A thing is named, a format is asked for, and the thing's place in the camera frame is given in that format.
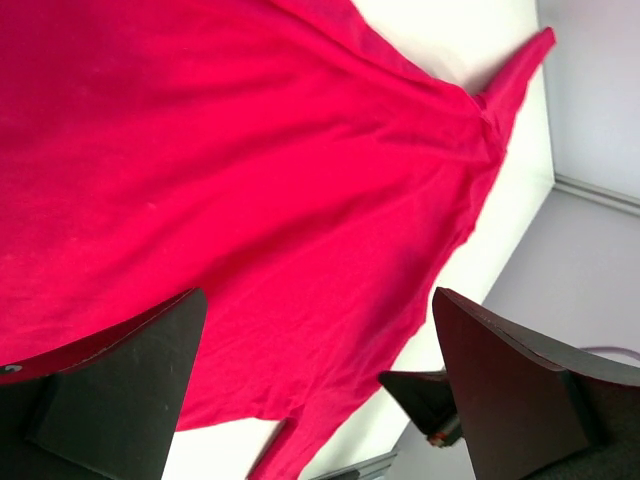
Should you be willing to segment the red t-shirt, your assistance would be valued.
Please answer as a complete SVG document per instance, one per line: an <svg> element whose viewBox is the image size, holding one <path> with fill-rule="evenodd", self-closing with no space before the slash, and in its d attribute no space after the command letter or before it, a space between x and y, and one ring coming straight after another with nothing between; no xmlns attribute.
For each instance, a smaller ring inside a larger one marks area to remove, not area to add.
<svg viewBox="0 0 640 480"><path fill-rule="evenodd" d="M530 80L435 78L349 1L1 5L1 381L200 288L180 430L281 430L295 479L378 389L472 234Z"/></svg>

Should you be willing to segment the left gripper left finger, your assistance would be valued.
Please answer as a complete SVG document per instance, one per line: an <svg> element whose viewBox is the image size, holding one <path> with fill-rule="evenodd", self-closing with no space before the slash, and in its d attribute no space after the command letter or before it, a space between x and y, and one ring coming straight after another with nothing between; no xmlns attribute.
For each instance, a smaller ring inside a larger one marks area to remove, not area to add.
<svg viewBox="0 0 640 480"><path fill-rule="evenodd" d="M161 478L206 312L204 293L190 289L2 365L2 478Z"/></svg>

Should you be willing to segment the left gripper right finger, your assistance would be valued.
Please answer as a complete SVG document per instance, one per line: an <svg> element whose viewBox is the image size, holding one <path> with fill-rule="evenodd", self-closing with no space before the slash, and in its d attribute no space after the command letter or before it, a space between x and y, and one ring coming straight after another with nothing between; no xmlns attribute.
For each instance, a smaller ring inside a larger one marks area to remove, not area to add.
<svg viewBox="0 0 640 480"><path fill-rule="evenodd" d="M638 368L451 289L436 289L432 308L476 478L638 478Z"/></svg>

